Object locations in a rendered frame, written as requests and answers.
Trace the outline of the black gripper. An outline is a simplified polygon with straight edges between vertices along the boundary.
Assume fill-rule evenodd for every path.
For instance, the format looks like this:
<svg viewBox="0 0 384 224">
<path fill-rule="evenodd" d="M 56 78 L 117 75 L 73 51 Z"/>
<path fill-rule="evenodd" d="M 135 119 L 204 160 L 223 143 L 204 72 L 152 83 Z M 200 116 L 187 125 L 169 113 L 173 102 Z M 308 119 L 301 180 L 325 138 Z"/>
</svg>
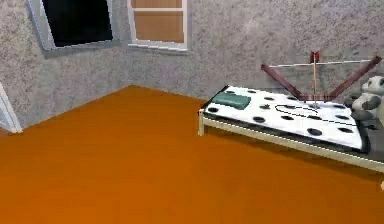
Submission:
<svg viewBox="0 0 384 224">
<path fill-rule="evenodd" d="M 305 105 L 280 104 L 275 106 L 275 110 L 281 116 L 292 117 L 289 123 L 294 123 L 298 127 L 317 126 L 317 125 L 342 125 L 356 126 L 356 122 L 351 118 L 351 110 L 344 106 L 320 107 L 314 109 Z M 379 130 L 374 125 L 367 125 L 370 130 Z"/>
</svg>

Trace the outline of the white blanket with black spots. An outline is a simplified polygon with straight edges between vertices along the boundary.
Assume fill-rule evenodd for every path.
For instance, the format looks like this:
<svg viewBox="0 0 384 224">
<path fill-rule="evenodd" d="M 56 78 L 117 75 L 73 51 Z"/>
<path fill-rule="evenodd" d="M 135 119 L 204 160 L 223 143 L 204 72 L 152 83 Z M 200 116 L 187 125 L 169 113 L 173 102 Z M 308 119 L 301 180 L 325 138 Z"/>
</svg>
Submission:
<svg viewBox="0 0 384 224">
<path fill-rule="evenodd" d="M 339 103 L 304 102 L 287 94 L 228 86 L 208 102 L 204 113 L 352 150 L 365 148 L 351 110 Z"/>
</svg>

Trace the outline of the dark red crossbow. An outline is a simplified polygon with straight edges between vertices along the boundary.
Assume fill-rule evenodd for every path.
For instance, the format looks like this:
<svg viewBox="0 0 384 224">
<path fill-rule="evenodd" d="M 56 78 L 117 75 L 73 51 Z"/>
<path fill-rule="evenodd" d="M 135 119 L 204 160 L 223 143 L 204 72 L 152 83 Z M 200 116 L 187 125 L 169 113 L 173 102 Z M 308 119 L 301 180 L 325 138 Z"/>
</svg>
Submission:
<svg viewBox="0 0 384 224">
<path fill-rule="evenodd" d="M 345 81 L 343 81 L 339 86 L 337 86 L 333 91 L 329 94 L 319 94 L 317 92 L 317 82 L 316 82 L 316 67 L 317 65 L 328 65 L 328 62 L 320 61 L 320 52 L 319 51 L 311 51 L 310 52 L 310 62 L 307 63 L 307 66 L 313 67 L 313 93 L 312 94 L 304 94 L 299 91 L 295 86 L 293 86 L 290 82 L 285 80 L 280 74 L 275 71 L 275 68 L 279 68 L 279 65 L 268 65 L 263 63 L 260 68 L 266 74 L 268 74 L 272 79 L 277 81 L 285 90 L 287 90 L 293 97 L 300 101 L 323 101 L 329 102 L 337 98 L 341 93 L 343 93 L 347 88 L 349 88 L 352 84 L 354 84 L 357 80 L 363 77 L 366 73 L 368 73 L 371 69 L 373 69 L 376 65 L 378 65 L 382 61 L 382 57 L 374 56 L 370 60 L 359 60 L 359 63 L 365 62 L 365 65 L 362 66 L 358 71 L 350 75 Z"/>
</svg>

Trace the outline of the white framed bed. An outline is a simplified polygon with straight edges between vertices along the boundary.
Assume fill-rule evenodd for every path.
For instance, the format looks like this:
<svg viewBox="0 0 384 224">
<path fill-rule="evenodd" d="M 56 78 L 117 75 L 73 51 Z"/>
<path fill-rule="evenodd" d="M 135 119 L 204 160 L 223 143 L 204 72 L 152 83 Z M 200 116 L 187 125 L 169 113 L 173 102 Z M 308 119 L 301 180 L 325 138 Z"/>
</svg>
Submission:
<svg viewBox="0 0 384 224">
<path fill-rule="evenodd" d="M 233 85 L 227 85 L 217 93 L 225 90 L 228 86 Z M 204 109 L 214 96 L 205 102 L 198 110 L 198 134 L 200 136 L 204 134 L 207 127 L 214 127 L 231 133 L 266 141 L 268 143 L 340 161 L 348 165 L 366 168 L 384 175 L 384 155 L 378 154 L 371 148 L 371 142 L 367 132 L 369 129 L 366 128 L 367 125 L 364 123 L 354 119 L 361 128 L 360 133 L 363 135 L 365 148 L 363 150 L 352 150 L 336 144 L 325 144 L 324 142 L 309 139 L 307 137 L 298 137 L 297 135 L 290 135 L 289 133 L 273 131 L 272 129 L 262 127 L 252 127 L 224 118 L 215 118 L 213 115 L 206 115 Z M 384 178 L 380 183 L 380 190 L 384 192 Z"/>
</svg>

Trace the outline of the black and white panda plush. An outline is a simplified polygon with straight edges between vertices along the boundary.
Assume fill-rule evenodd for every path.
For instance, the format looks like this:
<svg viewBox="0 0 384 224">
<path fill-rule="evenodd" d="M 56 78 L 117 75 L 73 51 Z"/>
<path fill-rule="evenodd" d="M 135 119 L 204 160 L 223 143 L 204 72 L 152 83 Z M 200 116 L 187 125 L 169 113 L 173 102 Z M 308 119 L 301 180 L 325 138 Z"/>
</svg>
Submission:
<svg viewBox="0 0 384 224">
<path fill-rule="evenodd" d="M 351 109 L 351 117 L 355 120 L 373 120 L 379 116 L 383 99 L 384 76 L 373 76 L 362 84 L 361 92 L 351 94 L 344 105 Z"/>
</svg>

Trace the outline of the green pillow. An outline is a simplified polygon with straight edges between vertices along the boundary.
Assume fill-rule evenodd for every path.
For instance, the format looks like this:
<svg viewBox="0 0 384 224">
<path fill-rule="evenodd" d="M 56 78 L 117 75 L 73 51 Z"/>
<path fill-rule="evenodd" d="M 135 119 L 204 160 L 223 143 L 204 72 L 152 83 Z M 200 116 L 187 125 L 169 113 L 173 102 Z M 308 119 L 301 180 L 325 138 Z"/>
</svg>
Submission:
<svg viewBox="0 0 384 224">
<path fill-rule="evenodd" d="M 212 99 L 212 103 L 230 106 L 239 110 L 245 109 L 250 102 L 251 98 L 248 96 L 236 95 L 226 92 L 220 92 Z"/>
</svg>

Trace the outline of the white framed window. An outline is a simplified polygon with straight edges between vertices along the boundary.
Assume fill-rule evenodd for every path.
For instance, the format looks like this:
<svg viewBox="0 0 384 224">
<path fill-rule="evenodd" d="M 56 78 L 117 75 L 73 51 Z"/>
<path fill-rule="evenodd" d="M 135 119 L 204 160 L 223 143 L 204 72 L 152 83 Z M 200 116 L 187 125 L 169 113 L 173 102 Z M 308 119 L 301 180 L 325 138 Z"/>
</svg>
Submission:
<svg viewBox="0 0 384 224">
<path fill-rule="evenodd" d="M 186 52 L 188 0 L 127 0 L 130 47 Z"/>
</svg>

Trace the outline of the white room door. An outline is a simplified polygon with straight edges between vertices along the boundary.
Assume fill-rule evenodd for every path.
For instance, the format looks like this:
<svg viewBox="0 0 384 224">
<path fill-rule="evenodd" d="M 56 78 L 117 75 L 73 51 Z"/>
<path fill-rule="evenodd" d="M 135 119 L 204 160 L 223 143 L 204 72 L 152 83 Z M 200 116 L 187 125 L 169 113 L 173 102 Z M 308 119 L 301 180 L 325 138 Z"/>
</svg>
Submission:
<svg viewBox="0 0 384 224">
<path fill-rule="evenodd" d="M 22 133 L 23 129 L 0 82 L 0 127 L 11 133 Z"/>
</svg>

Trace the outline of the dark window with grey frame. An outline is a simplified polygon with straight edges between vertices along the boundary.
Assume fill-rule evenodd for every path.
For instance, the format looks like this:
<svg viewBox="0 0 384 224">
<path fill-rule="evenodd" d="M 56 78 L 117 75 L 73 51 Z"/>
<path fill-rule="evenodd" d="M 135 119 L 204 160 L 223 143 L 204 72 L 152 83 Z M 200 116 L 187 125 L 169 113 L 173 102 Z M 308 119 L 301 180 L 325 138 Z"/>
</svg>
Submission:
<svg viewBox="0 0 384 224">
<path fill-rule="evenodd" d="M 26 0 L 45 51 L 100 48 L 119 41 L 113 0 Z"/>
</svg>

